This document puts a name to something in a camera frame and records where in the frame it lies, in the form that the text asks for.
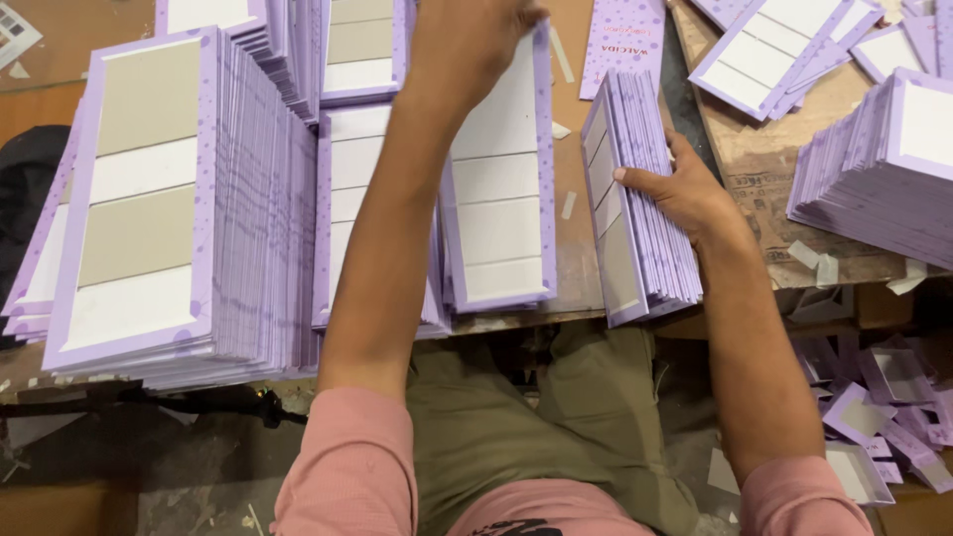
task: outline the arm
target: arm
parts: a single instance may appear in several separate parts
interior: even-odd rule
[[[739,486],[780,458],[824,457],[817,402],[798,366],[758,243],[731,196],[681,134],[666,132],[671,177],[617,179],[652,196],[699,254],[722,444]]]
[[[403,402],[444,160],[519,38],[547,14],[533,0],[421,5],[410,72],[348,244],[318,390],[363,387]]]

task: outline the hand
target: hand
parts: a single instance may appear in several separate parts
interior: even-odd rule
[[[685,230],[696,248],[712,239],[738,235],[753,238],[735,200],[721,188],[685,136],[665,129],[665,139],[675,157],[672,176],[618,168],[613,178],[651,196],[665,215]]]
[[[461,115],[497,84],[517,42],[549,11],[536,0],[422,0],[405,91]]]

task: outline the shirt sleeve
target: shirt sleeve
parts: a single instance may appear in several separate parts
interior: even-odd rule
[[[278,494],[271,532],[412,536],[413,459],[414,429],[403,405],[353,387],[320,393]]]
[[[773,460],[755,469],[741,491],[744,534],[867,536],[866,516],[824,458]]]

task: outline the person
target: person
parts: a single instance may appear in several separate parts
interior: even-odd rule
[[[564,324],[536,411],[484,346],[414,346],[451,141],[546,16],[533,0],[420,4],[410,71],[344,261],[318,394],[275,506],[277,534],[692,533],[695,502],[664,462],[649,334]],[[816,401],[750,228],[686,139],[667,139],[671,177],[627,169],[614,178],[652,196],[698,253],[742,529],[872,534],[824,459]]]

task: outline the olive green pants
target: olive green pants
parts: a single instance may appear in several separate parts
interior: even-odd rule
[[[407,406],[414,420],[420,536],[444,536],[480,496],[510,482],[595,484],[632,518],[668,536],[698,520],[666,468],[652,373],[655,343],[636,327],[563,324],[533,410],[472,340],[414,347]]]

